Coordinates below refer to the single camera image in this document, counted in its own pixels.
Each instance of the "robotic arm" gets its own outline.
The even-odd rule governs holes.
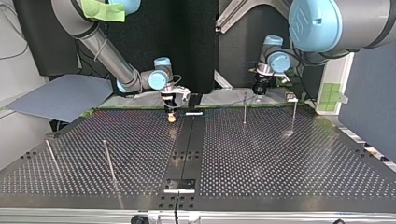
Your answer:
[[[292,67],[321,65],[359,49],[373,49],[396,41],[395,0],[294,0],[290,7],[290,37],[294,47],[283,49],[283,39],[265,38],[257,83],[265,94],[269,80]]]
[[[125,14],[135,13],[140,7],[140,0],[96,0],[105,4],[124,4]],[[161,93],[165,112],[169,121],[176,121],[177,94],[182,94],[182,105],[188,101],[190,91],[176,86],[173,79],[172,65],[168,58],[160,58],[154,62],[155,70],[140,73],[127,63],[113,44],[99,28],[99,21],[85,17],[81,0],[51,0],[53,11],[62,27],[80,40],[95,55],[107,70],[117,79],[122,92],[142,92],[154,89]]]

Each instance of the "perforated metal table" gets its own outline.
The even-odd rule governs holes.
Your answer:
[[[0,207],[396,213],[396,174],[309,108],[103,110],[0,172]],[[117,182],[108,169],[107,140]],[[194,193],[164,193],[192,180]]]

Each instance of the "yellow sticky note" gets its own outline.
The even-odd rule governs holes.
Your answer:
[[[81,0],[81,5],[87,18],[125,22],[125,7],[123,4],[105,4],[96,0]]]

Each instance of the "green tape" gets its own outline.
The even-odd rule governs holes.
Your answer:
[[[320,95],[319,111],[333,112],[337,108],[337,104],[341,98],[341,84],[324,83],[322,93]]]
[[[105,4],[96,0],[81,0],[81,5],[87,18],[125,22],[125,7],[123,4]]]

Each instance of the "white wall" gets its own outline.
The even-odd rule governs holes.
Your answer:
[[[12,0],[0,0],[12,5]],[[20,31],[18,19],[0,7]],[[24,50],[26,42],[18,36],[0,11],[0,58]],[[43,85],[30,50],[19,57],[0,60],[0,108],[17,97]],[[50,131],[47,119],[0,110],[0,169],[15,161],[21,154],[37,146]]]

